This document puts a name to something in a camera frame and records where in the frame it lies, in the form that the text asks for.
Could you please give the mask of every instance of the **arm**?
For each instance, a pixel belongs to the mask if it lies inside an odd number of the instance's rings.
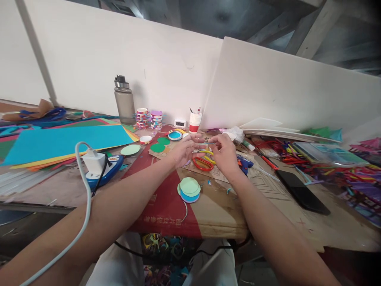
[[[216,142],[214,160],[236,191],[249,229],[277,276],[291,285],[340,285],[294,225],[240,170],[229,136],[209,142]]]
[[[78,242],[33,285],[77,285],[96,259],[140,216],[149,199],[175,168],[205,148],[201,135],[189,135],[164,159],[135,173],[95,196],[90,220]],[[29,244],[1,271],[2,285],[20,285],[56,257],[78,234],[86,205],[69,215]]]

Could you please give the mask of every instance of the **blue paper circle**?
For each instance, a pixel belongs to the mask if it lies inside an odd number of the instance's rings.
[[[198,200],[198,198],[200,197],[200,194],[198,194],[195,197],[188,197],[187,195],[183,193],[183,191],[180,190],[180,196],[183,198],[183,200],[187,201],[188,203],[193,203]]]
[[[180,136],[181,136],[180,132],[177,132],[177,131],[174,131],[174,132],[168,134],[168,137],[171,139],[177,139]]]

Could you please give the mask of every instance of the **left hand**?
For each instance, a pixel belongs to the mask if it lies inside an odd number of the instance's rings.
[[[190,159],[202,157],[204,153],[192,153],[196,149],[205,149],[206,145],[198,145],[204,143],[205,139],[200,138],[201,134],[190,134],[182,139],[167,155],[167,157],[175,161],[175,167],[184,166]]]

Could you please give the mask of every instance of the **hand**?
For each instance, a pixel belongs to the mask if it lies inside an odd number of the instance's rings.
[[[227,134],[213,136],[208,143],[215,143],[210,145],[214,154],[213,158],[225,176],[231,172],[241,171],[238,166],[235,145]]]
[[[201,134],[190,134],[182,139],[167,155],[167,157],[175,160],[175,167],[184,166],[190,159],[202,157],[204,153],[192,153],[196,149],[205,149],[206,145],[198,145],[204,143],[205,139],[200,138]]]

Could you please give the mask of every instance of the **charging cable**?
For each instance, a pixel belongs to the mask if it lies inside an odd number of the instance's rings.
[[[77,234],[77,236],[73,239],[73,241],[60,253],[58,254],[52,261],[50,261],[48,264],[46,264],[42,269],[40,269],[36,274],[34,274],[31,278],[29,278],[28,280],[26,280],[23,284],[21,284],[21,286],[27,286],[29,284],[31,284],[32,282],[34,282],[38,277],[40,277],[42,274],[44,274],[50,267],[52,267],[54,265],[54,263],[56,263],[62,256],[64,256],[71,248],[72,246],[79,240],[79,238],[82,236],[83,232],[85,231],[86,227],[87,227],[87,224],[89,222],[89,218],[90,218],[90,208],[91,208],[91,189],[90,189],[90,186],[89,186],[89,183],[87,182],[86,180],[86,175],[85,175],[85,172],[82,168],[82,164],[81,164],[81,157],[79,155],[79,146],[82,145],[82,144],[85,144],[87,146],[88,149],[92,150],[92,148],[90,147],[89,144],[87,144],[86,142],[78,142],[76,145],[75,145],[75,157],[77,159],[77,163],[78,163],[78,168],[79,168],[79,172],[81,174],[81,177],[82,177],[82,180],[83,180],[83,183],[85,184],[85,187],[86,187],[86,193],[87,193],[87,205],[86,205],[86,216],[85,216],[85,220],[83,222],[83,225],[82,225],[82,228],[81,230],[79,231],[79,233]]]

